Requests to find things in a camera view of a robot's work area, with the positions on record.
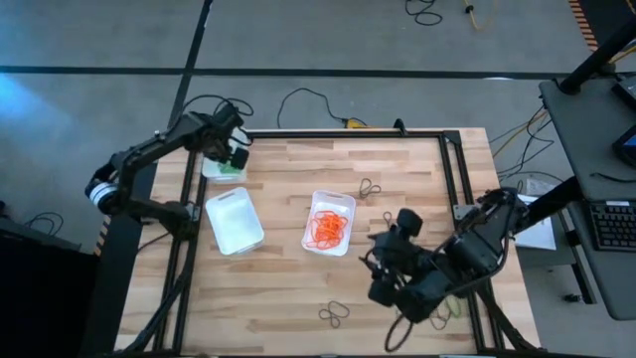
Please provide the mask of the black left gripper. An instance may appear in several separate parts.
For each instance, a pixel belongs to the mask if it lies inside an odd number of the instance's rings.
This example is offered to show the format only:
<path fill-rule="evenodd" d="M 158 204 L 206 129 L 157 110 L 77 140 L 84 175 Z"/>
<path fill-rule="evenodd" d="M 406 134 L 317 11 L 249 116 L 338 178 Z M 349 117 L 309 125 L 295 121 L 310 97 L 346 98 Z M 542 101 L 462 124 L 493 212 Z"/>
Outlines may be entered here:
<path fill-rule="evenodd" d="M 204 146 L 202 152 L 210 160 L 243 170 L 247 164 L 250 136 L 242 127 L 244 121 L 238 109 L 224 103 L 213 114 L 204 115 Z"/>

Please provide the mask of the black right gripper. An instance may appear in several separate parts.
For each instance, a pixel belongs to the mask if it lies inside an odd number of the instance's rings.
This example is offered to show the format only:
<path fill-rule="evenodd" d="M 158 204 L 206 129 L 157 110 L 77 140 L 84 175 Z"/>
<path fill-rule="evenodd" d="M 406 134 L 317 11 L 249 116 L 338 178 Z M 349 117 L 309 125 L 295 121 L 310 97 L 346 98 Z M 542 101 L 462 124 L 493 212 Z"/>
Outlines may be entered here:
<path fill-rule="evenodd" d="M 385 232 L 369 235 L 374 242 L 367 252 L 367 268 L 372 274 L 369 299 L 391 307 L 405 286 L 405 277 L 417 267 L 420 247 L 410 239 L 419 235 L 422 219 L 411 209 L 400 209 L 397 220 Z"/>

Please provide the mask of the white plastic basket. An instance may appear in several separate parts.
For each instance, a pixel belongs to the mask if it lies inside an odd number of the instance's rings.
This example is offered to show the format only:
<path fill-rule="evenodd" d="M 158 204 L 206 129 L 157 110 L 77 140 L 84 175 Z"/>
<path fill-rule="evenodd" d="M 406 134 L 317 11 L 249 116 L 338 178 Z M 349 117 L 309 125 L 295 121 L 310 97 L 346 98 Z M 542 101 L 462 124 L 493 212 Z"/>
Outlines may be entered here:
<path fill-rule="evenodd" d="M 205 208 L 222 255 L 245 254 L 263 244 L 264 230 L 245 188 L 215 196 Z"/>
<path fill-rule="evenodd" d="M 304 233 L 304 237 L 301 241 L 302 247 L 309 252 L 313 252 L 320 255 L 341 257 L 347 251 L 350 243 L 351 232 L 353 228 L 353 222 L 356 210 L 356 200 L 349 196 L 339 193 L 333 193 L 323 190 L 315 191 L 312 195 L 312 203 L 309 211 L 309 217 L 307 219 L 307 225 Z M 318 211 L 334 211 L 337 214 L 344 215 L 349 220 L 349 223 L 345 229 L 345 234 L 342 243 L 330 250 L 319 251 L 317 249 L 311 249 L 306 246 L 306 240 L 309 238 L 309 221 Z"/>
<path fill-rule="evenodd" d="M 233 131 L 233 139 L 229 140 L 229 144 L 232 151 L 237 148 L 247 149 L 247 144 L 250 142 L 248 136 L 242 131 L 241 128 Z M 215 184 L 236 184 L 241 183 L 246 179 L 246 169 L 241 170 L 240 175 L 221 175 L 219 173 L 217 165 L 221 162 L 213 161 L 208 158 L 204 158 L 202 174 L 212 183 Z"/>

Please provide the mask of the orange rubber bands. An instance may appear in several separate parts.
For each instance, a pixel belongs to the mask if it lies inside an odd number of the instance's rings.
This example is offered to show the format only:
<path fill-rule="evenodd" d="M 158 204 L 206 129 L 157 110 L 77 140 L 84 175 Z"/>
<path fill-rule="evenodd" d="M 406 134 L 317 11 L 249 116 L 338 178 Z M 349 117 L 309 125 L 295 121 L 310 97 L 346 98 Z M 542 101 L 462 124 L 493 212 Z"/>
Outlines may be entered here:
<path fill-rule="evenodd" d="M 306 240 L 306 246 L 319 251 L 338 247 L 343 241 L 348 223 L 346 216 L 334 211 L 316 212 L 309 221 L 309 238 Z"/>

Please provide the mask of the white paper sheet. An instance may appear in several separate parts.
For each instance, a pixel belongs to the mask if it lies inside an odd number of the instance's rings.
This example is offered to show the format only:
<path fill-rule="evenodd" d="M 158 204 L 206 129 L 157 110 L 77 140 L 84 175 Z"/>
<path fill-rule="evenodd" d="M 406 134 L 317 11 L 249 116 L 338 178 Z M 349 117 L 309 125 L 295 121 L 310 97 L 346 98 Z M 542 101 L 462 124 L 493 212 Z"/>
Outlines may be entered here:
<path fill-rule="evenodd" d="M 545 218 L 516 234 L 515 242 L 518 247 L 555 251 L 557 245 L 552 219 Z"/>

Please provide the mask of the black striped-edge platform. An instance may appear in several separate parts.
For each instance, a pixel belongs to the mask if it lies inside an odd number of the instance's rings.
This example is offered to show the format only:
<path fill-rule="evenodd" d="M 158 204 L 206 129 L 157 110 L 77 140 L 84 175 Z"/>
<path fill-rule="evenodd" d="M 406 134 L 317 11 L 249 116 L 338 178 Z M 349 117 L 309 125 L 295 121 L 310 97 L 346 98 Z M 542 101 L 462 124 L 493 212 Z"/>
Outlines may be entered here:
<path fill-rule="evenodd" d="M 138 218 L 105 216 L 93 253 L 98 258 L 79 357 L 114 349 L 143 225 Z"/>

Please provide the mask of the black keyboard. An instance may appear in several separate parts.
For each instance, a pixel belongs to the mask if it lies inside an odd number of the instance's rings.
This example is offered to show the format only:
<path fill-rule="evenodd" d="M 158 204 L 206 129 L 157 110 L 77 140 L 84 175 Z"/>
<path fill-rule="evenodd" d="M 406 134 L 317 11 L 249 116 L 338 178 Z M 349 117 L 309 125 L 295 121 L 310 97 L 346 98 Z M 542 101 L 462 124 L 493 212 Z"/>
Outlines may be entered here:
<path fill-rule="evenodd" d="M 598 251 L 636 253 L 636 204 L 590 203 L 587 212 Z"/>

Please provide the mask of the grey side desk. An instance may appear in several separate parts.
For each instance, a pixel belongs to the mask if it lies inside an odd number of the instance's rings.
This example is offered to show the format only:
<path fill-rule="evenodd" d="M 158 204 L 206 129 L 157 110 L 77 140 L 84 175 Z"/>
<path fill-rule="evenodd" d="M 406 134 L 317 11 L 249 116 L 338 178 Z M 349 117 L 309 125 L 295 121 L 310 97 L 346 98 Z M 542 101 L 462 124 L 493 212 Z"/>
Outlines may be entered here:
<path fill-rule="evenodd" d="M 636 204 L 636 169 L 612 151 L 612 143 L 636 125 L 636 110 L 614 94 L 614 79 L 589 80 L 576 94 L 555 81 L 539 84 L 543 102 L 579 182 L 582 199 L 567 205 L 608 314 L 636 320 L 636 253 L 598 251 L 593 244 L 587 204 Z"/>

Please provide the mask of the black cabinet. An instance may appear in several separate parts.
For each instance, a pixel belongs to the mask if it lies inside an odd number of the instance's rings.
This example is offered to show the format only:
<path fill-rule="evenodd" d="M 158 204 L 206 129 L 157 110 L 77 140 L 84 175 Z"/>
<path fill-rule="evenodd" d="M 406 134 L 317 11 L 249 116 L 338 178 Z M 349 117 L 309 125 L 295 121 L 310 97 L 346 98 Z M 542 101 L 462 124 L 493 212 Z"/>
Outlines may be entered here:
<path fill-rule="evenodd" d="M 0 358 L 76 358 L 98 258 L 0 218 Z"/>

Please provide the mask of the black tablet screen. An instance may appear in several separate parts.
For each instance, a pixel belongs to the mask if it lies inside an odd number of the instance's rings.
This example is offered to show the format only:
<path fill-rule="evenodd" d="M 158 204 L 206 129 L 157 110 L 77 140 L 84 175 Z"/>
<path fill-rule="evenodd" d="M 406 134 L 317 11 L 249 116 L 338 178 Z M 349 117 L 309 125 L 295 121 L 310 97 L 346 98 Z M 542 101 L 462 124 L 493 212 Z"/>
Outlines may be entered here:
<path fill-rule="evenodd" d="M 636 125 L 612 143 L 612 150 L 619 160 L 636 168 Z"/>

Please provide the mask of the black diagonal pole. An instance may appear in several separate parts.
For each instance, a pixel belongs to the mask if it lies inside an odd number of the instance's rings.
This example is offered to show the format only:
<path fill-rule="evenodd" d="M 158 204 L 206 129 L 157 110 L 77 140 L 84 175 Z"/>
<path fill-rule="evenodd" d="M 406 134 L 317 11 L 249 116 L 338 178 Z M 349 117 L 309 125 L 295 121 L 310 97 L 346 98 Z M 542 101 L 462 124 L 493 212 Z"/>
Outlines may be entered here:
<path fill-rule="evenodd" d="M 583 83 L 597 73 L 635 37 L 636 15 L 633 15 L 625 25 L 558 84 L 560 91 L 565 94 L 578 93 Z"/>

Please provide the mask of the black desk device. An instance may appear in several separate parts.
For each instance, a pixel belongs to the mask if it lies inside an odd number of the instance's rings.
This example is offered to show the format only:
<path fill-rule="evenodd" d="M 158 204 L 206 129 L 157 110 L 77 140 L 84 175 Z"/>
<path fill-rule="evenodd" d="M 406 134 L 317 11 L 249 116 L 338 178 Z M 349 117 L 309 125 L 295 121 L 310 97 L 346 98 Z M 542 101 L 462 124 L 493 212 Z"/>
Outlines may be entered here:
<path fill-rule="evenodd" d="M 626 105 L 636 110 L 636 76 L 618 80 L 612 91 Z"/>

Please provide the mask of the black striped-edge floor mat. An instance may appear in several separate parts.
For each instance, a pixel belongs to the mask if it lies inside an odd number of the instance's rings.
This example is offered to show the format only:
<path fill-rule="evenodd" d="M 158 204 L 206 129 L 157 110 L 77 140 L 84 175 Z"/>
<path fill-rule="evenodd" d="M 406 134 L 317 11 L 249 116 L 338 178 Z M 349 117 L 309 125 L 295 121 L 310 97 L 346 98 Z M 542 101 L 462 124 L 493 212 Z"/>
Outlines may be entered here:
<path fill-rule="evenodd" d="M 567 3 L 591 51 L 636 17 L 636 0 L 567 0 Z"/>

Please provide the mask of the black aluminium table frame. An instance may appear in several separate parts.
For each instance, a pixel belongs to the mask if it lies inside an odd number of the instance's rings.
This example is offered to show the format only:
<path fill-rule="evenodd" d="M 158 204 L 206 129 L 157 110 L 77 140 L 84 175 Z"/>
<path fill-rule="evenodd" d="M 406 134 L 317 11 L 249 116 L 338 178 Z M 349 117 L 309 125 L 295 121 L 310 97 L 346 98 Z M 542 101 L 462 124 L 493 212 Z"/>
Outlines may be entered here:
<path fill-rule="evenodd" d="M 356 202 L 348 251 L 327 257 L 301 241 L 315 191 L 357 196 L 370 178 L 382 192 Z M 481 128 L 258 131 L 244 183 L 264 230 L 263 244 L 224 256 L 203 222 L 187 311 L 171 312 L 163 347 L 174 354 L 378 356 L 396 312 L 368 299 L 360 257 L 383 212 L 414 210 L 418 242 L 434 248 L 453 229 L 452 207 L 498 186 Z M 330 300 L 351 314 L 334 329 L 318 317 Z"/>

